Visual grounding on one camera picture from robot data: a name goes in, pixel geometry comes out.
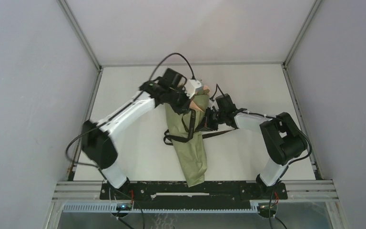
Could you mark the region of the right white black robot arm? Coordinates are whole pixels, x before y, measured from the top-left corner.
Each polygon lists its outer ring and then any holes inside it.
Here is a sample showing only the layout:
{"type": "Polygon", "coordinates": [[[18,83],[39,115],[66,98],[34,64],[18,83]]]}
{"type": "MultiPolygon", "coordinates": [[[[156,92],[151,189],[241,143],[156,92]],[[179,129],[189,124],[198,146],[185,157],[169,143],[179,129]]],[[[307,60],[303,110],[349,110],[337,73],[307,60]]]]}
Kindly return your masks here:
{"type": "Polygon", "coordinates": [[[207,107],[197,130],[206,132],[204,138],[223,134],[218,131],[222,124],[234,130],[259,130],[270,158],[256,177],[256,192],[261,198],[270,198],[288,168],[311,155],[309,138],[287,112],[273,116],[237,108],[228,94],[218,96],[215,101],[216,106],[207,107]]]}

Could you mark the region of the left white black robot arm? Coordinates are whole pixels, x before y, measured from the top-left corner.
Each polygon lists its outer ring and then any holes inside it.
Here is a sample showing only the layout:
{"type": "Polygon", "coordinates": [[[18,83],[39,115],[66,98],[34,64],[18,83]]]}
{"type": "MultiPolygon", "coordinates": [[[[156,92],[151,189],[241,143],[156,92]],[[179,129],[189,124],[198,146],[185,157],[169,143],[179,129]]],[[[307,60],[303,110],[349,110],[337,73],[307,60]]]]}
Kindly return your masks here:
{"type": "Polygon", "coordinates": [[[161,104],[168,104],[178,114],[189,112],[190,103],[195,94],[203,88],[202,82],[185,77],[168,68],[163,76],[148,80],[140,87],[135,97],[105,118],[82,125],[81,140],[83,153],[95,163],[103,177],[112,185],[111,192],[119,199],[126,198],[130,186],[127,176],[121,171],[116,160],[118,135],[147,112],[161,104]]]}

